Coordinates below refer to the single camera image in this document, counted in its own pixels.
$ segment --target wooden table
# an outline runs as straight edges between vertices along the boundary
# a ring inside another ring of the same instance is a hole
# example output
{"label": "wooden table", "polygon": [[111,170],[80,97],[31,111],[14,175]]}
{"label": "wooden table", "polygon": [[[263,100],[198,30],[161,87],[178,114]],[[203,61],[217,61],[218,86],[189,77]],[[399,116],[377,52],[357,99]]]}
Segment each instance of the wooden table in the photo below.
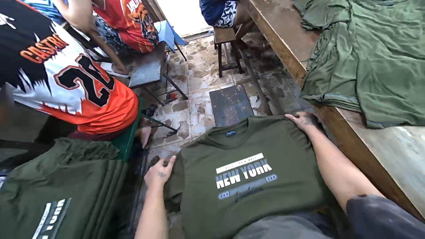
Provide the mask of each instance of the wooden table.
{"label": "wooden table", "polygon": [[[241,4],[302,86],[319,32],[301,27],[292,0],[241,0]],[[425,127],[366,129],[359,113],[329,106],[315,108],[340,150],[386,197],[425,222]]]}

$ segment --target dirty floor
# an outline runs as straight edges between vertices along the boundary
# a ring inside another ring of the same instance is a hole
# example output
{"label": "dirty floor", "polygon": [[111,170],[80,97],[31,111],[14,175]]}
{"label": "dirty floor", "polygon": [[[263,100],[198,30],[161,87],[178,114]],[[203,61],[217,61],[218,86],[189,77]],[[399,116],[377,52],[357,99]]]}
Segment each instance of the dirty floor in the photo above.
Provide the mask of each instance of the dirty floor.
{"label": "dirty floor", "polygon": [[[260,32],[249,33],[244,37],[244,41],[250,46],[246,53],[273,114],[313,111],[307,101],[300,99],[300,87],[285,70],[263,35]],[[211,91],[233,85],[243,85],[254,114],[265,115],[263,109],[260,108],[261,102],[250,83],[246,68],[244,74],[239,74],[237,70],[229,70],[223,72],[222,78],[218,77],[218,53],[214,49],[213,36],[191,41],[182,48],[182,51],[187,56],[187,62],[180,53],[171,53],[168,75],[187,94],[189,99],[184,100],[178,94],[177,100],[163,107],[159,105],[155,111],[155,119],[179,128],[179,131],[177,134],[167,137],[170,130],[165,127],[157,128],[155,134],[151,135],[148,161],[155,156],[170,158],[177,154],[184,144],[215,126],[209,94]],[[151,85],[150,89],[161,94],[165,90],[165,83]],[[169,219],[170,238],[184,238],[181,215],[173,214]]]}

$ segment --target black sleeve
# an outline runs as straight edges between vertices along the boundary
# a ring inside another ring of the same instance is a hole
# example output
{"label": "black sleeve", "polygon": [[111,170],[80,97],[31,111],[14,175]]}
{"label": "black sleeve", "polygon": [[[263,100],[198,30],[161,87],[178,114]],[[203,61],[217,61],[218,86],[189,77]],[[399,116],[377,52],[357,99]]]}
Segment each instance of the black sleeve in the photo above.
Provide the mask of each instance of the black sleeve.
{"label": "black sleeve", "polygon": [[425,239],[425,224],[383,197],[350,199],[347,215],[359,239]]}

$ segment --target person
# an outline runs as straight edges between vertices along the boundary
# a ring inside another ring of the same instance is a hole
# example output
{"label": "person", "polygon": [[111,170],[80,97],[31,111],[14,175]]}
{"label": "person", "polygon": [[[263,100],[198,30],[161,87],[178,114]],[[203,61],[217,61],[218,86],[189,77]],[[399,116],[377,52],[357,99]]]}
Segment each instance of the person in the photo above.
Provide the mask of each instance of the person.
{"label": "person", "polygon": [[236,28],[236,43],[239,48],[246,49],[248,46],[242,37],[251,30],[255,23],[249,16],[248,10],[236,0],[200,0],[202,16],[208,25],[222,28]]}
{"label": "person", "polygon": [[[425,224],[385,198],[366,176],[318,129],[309,112],[285,115],[310,138],[319,171],[359,239],[425,238]],[[146,199],[135,239],[168,238],[163,189],[176,157],[168,165],[160,160],[144,179]],[[235,239],[329,239],[337,238],[314,215],[294,213],[261,219],[242,229]]]}
{"label": "person", "polygon": [[13,99],[77,125],[70,138],[108,141],[136,119],[137,96],[92,61],[61,26],[16,0],[0,1],[0,86]]}
{"label": "person", "polygon": [[112,64],[101,63],[101,67],[114,76],[129,75],[118,55],[148,53],[158,44],[158,33],[140,0],[21,1],[59,24],[68,21],[88,35],[111,59]]}

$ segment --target hand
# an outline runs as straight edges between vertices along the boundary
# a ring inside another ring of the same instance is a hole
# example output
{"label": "hand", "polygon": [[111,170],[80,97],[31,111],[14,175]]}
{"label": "hand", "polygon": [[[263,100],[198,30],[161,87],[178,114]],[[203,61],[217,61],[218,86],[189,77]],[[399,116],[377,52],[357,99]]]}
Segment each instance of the hand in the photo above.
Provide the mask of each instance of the hand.
{"label": "hand", "polygon": [[305,133],[317,130],[319,126],[317,117],[311,112],[297,112],[295,116],[285,114],[285,117],[294,122]]}
{"label": "hand", "polygon": [[146,173],[144,181],[148,189],[163,189],[171,175],[176,156],[171,157],[168,165],[164,167],[165,159],[160,159],[158,163],[152,166]]}

